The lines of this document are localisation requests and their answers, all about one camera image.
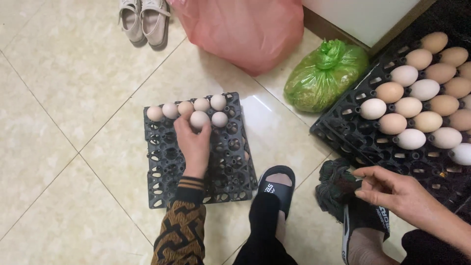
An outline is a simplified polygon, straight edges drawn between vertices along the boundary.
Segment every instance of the stacked egg trays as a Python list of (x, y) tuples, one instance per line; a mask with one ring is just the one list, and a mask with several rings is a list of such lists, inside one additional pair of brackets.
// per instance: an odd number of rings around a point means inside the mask
[[(257, 177), (245, 134), (243, 113), (237, 92), (225, 93), (227, 105), (222, 112), (228, 116), (223, 128), (211, 126), (210, 158), (204, 177), (204, 204), (251, 200), (258, 187)], [(149, 208), (165, 208), (175, 196), (178, 182), (186, 168), (185, 158), (177, 143), (173, 127), (175, 119), (163, 117), (153, 122), (144, 108), (144, 131), (147, 141), (149, 171), (147, 186)], [(217, 111), (210, 108), (209, 118)]]
[[(310, 132), (321, 138), (330, 147), (353, 166), (380, 165), (399, 174), (411, 175), (438, 201), (454, 212), (461, 212), (465, 220), (471, 217), (471, 166), (455, 163), (451, 158), (454, 153), (441, 149), (432, 142), (432, 133), (425, 133), (423, 146), (406, 150), (397, 145), (396, 135), (387, 135), (379, 131), (379, 119), (367, 120), (361, 116), (360, 106), (369, 99), (376, 98), (375, 91), (380, 85), (391, 82), (391, 72), (407, 64), (405, 56), (421, 48), (420, 41), (404, 45), (393, 45), (365, 74), (353, 84), (330, 110), (324, 113), (311, 127)], [(445, 47), (454, 47), (450, 40)], [(433, 55), (431, 65), (439, 63), (440, 54)], [(417, 80), (426, 79), (425, 71), (418, 71)], [(445, 85), (440, 85), (438, 95), (444, 94)], [(404, 97), (410, 97), (412, 89), (404, 88)], [(469, 108), (463, 99), (459, 99), (459, 109)], [(430, 111), (429, 100), (422, 102), (422, 111)], [(386, 114), (394, 113), (394, 103), (386, 104)], [(450, 118), (445, 116), (441, 127), (450, 126)], [(414, 128), (415, 122), (407, 118), (407, 128)], [(462, 142), (471, 142), (468, 132), (460, 132)]]

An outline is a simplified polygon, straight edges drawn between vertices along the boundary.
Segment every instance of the egg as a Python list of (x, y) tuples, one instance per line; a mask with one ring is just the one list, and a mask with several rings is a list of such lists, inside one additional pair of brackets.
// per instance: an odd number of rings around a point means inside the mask
[(163, 118), (162, 109), (158, 106), (151, 106), (147, 109), (147, 117), (153, 122), (158, 122)]
[(178, 117), (178, 108), (175, 103), (167, 103), (162, 107), (163, 114), (169, 119), (176, 119)]
[(404, 88), (396, 82), (387, 82), (376, 88), (376, 97), (386, 104), (394, 103), (404, 95)]
[(460, 99), (471, 92), (471, 81), (463, 77), (455, 77), (444, 85), (445, 94)]
[(202, 112), (208, 111), (208, 109), (211, 108), (209, 101), (207, 99), (197, 99), (193, 103), (193, 106), (195, 107), (195, 110), (199, 110)]
[(414, 128), (423, 133), (433, 132), (443, 124), (443, 118), (433, 111), (421, 112), (413, 120), (415, 122)]
[(456, 74), (456, 68), (447, 64), (434, 64), (425, 69), (427, 79), (437, 81), (439, 84), (446, 83)]
[(425, 144), (427, 138), (423, 132), (416, 129), (405, 129), (397, 135), (397, 145), (406, 150), (415, 150)]
[(458, 67), (458, 70), (460, 71), (461, 77), (471, 80), (471, 62), (462, 64), (460, 67)]
[(464, 108), (471, 109), (471, 95), (467, 95), (461, 101), (464, 102)]
[(401, 98), (394, 104), (395, 112), (401, 114), (405, 118), (412, 118), (422, 111), (422, 102), (416, 98)]
[(443, 50), (448, 43), (448, 36), (443, 32), (430, 33), (421, 39), (422, 48), (436, 54)]
[(381, 117), (380, 132), (389, 135), (402, 133), (407, 127), (407, 120), (397, 113), (389, 113)]
[(471, 129), (471, 110), (459, 109), (450, 115), (450, 127), (459, 131), (467, 131)]
[(468, 59), (468, 51), (462, 47), (448, 48), (441, 53), (440, 63), (449, 64), (454, 67), (462, 65)]
[(190, 124), (197, 130), (201, 130), (203, 125), (209, 121), (209, 117), (206, 113), (197, 110), (191, 114)]
[(430, 110), (440, 114), (441, 116), (448, 116), (453, 114), (460, 107), (460, 102), (448, 95), (439, 95), (430, 100)]
[(367, 120), (379, 119), (386, 113), (386, 103), (381, 99), (368, 99), (360, 106), (360, 115)]
[(471, 143), (460, 143), (451, 150), (453, 151), (451, 157), (453, 162), (462, 166), (471, 166)]
[(440, 85), (431, 79), (422, 79), (410, 86), (410, 97), (420, 101), (426, 101), (435, 97), (440, 92)]
[(399, 66), (391, 71), (391, 76), (391, 80), (393, 82), (399, 83), (403, 87), (407, 87), (417, 80), (419, 72), (413, 66)]
[(222, 128), (226, 126), (228, 118), (224, 112), (218, 111), (212, 115), (211, 121), (214, 126)]
[(193, 107), (193, 103), (190, 101), (182, 101), (180, 104), (178, 104), (178, 112), (183, 115), (186, 112), (193, 112), (195, 108)]
[(429, 50), (417, 49), (409, 52), (406, 59), (408, 66), (413, 66), (417, 70), (424, 70), (432, 62), (433, 56)]
[(457, 147), (463, 140), (461, 133), (453, 128), (442, 127), (432, 132), (435, 140), (432, 141), (432, 145), (442, 148), (451, 149)]
[(226, 97), (223, 95), (214, 95), (211, 97), (211, 107), (217, 111), (222, 111), (226, 104)]

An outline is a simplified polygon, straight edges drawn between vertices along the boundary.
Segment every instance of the hand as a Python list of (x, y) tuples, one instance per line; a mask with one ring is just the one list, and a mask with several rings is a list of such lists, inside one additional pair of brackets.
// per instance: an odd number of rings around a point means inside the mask
[(211, 123), (204, 124), (201, 133), (194, 134), (188, 120), (193, 112), (189, 111), (178, 118), (173, 126), (177, 133), (177, 142), (185, 157), (186, 169), (184, 176), (204, 178), (209, 161), (209, 137), (211, 135)]
[(362, 167), (353, 175), (365, 177), (361, 189), (355, 192), (357, 197), (388, 208), (422, 230), (432, 232), (432, 227), (440, 220), (439, 216), (449, 212), (411, 176), (400, 175), (380, 166)]

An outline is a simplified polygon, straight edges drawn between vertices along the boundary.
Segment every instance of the sweater cuff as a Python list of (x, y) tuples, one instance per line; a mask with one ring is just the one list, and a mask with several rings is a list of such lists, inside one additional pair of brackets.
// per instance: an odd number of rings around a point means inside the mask
[(194, 203), (198, 206), (203, 203), (204, 183), (202, 179), (181, 177), (175, 193), (175, 200)]

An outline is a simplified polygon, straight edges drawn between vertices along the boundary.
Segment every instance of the brown patterned sweater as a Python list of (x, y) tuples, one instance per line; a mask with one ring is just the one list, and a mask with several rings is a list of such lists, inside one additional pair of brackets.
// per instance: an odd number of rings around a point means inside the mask
[(182, 177), (175, 201), (167, 205), (160, 235), (154, 243), (152, 265), (203, 264), (206, 207), (203, 180)]

